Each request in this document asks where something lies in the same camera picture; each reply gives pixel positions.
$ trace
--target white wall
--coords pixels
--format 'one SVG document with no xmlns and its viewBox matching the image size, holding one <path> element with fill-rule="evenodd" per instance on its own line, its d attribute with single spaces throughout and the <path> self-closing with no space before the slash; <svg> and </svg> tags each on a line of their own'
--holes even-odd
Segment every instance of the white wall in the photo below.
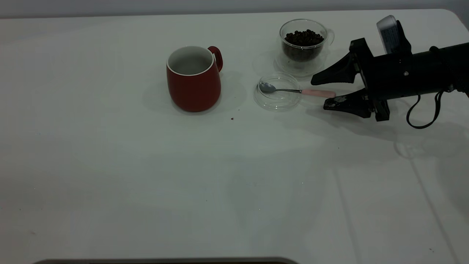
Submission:
<svg viewBox="0 0 469 264">
<path fill-rule="evenodd" d="M 445 8 L 469 25 L 469 0 L 0 0 L 0 18 Z"/>
</svg>

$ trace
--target pink spoon handle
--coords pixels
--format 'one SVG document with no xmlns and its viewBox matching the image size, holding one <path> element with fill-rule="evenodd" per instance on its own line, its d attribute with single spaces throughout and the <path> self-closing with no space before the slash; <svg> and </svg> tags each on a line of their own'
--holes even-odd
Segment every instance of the pink spoon handle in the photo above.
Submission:
<svg viewBox="0 0 469 264">
<path fill-rule="evenodd" d="M 335 93 L 332 91 L 321 91 L 321 90 L 311 90 L 305 89 L 301 91 L 301 94 L 312 95 L 312 96 L 320 96 L 320 97 L 327 97 L 327 98 L 334 98 Z"/>
</svg>

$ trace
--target mug rim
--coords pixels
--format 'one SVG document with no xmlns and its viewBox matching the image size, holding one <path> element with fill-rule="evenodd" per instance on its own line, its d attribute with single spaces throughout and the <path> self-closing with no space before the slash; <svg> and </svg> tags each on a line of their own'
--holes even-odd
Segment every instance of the mug rim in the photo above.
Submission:
<svg viewBox="0 0 469 264">
<path fill-rule="evenodd" d="M 308 21 L 308 22 L 313 22 L 313 23 L 316 23 L 318 24 L 319 26 L 321 26 L 324 31 L 325 31 L 325 38 L 324 40 L 319 43 L 319 44 L 316 44 L 316 45 L 312 45 L 312 46 L 298 46 L 298 45 L 294 45 L 294 44 L 291 44 L 290 42 L 286 41 L 283 37 L 282 37 L 282 29 L 283 27 L 285 27 L 288 23 L 290 22 L 296 22 L 296 21 Z M 285 24 L 283 24 L 281 27 L 280 27 L 280 30 L 279 30 L 279 36 L 280 36 L 280 39 L 282 40 L 283 43 L 291 46 L 291 47 L 295 47 L 295 48 L 299 48 L 299 49 L 312 49 L 312 48 L 316 48 L 316 47 L 319 47 L 319 46 L 322 46 L 324 45 L 324 43 L 327 41 L 327 39 L 329 38 L 329 32 L 327 32 L 327 28 L 319 23 L 318 21 L 314 21 L 314 20 L 311 20 L 311 19 L 306 19 L 306 18 L 297 18 L 297 19 L 293 19 L 293 20 L 290 20 L 288 22 L 286 22 Z"/>
<path fill-rule="evenodd" d="M 176 72 L 174 71 L 170 66 L 169 66 L 169 58 L 171 58 L 171 56 L 176 52 L 176 51 L 179 51 L 181 49 L 185 49 L 185 48 L 188 48 L 188 47 L 196 47 L 196 48 L 200 48 L 200 49 L 203 49 L 205 51 L 207 51 L 208 53 L 210 53 L 210 57 L 212 58 L 212 62 L 210 63 L 210 66 L 208 66 L 208 68 L 206 68 L 204 71 L 201 71 L 199 73 L 196 73 L 196 74 L 182 74 L 182 73 L 179 73 L 179 72 Z M 201 46 L 184 46 L 184 47 L 180 47 L 176 50 L 174 50 L 168 57 L 168 59 L 166 59 L 166 67 L 172 71 L 174 74 L 177 74 L 177 75 L 180 75 L 180 76 L 197 76 L 197 75 L 201 75 L 205 72 L 207 72 L 208 70 L 210 70 L 213 66 L 213 63 L 215 62 L 215 58 L 213 57 L 213 53 L 208 49 L 208 48 L 204 48 L 204 47 L 201 47 Z"/>
</svg>

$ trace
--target mug handle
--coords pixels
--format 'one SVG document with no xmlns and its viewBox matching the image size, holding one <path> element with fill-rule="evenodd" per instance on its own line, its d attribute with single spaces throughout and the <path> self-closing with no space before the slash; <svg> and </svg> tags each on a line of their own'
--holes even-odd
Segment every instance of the mug handle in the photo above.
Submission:
<svg viewBox="0 0 469 264">
<path fill-rule="evenodd" d="M 329 45 L 331 45 L 334 42 L 335 33 L 332 29 L 327 29 L 327 34 L 330 35 Z"/>
<path fill-rule="evenodd" d="M 223 58 L 221 57 L 220 50 L 214 46 L 208 47 L 208 50 L 215 55 L 215 63 L 217 64 L 218 71 L 220 72 L 221 68 L 223 68 Z"/>
</svg>

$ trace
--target coffee bean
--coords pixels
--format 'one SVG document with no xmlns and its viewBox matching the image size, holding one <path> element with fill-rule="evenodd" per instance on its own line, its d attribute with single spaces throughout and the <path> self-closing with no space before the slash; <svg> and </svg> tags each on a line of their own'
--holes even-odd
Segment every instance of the coffee bean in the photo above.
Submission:
<svg viewBox="0 0 469 264">
<path fill-rule="evenodd" d="M 312 30 L 306 31 L 295 31 L 294 33 L 288 33 L 285 40 L 295 46 L 308 47 L 314 46 L 324 41 L 324 38 L 320 34 L 316 34 Z M 292 47 L 286 43 L 282 43 L 282 49 L 285 55 L 291 60 L 297 62 L 307 62 L 316 58 L 322 50 L 322 46 L 302 49 Z"/>
</svg>

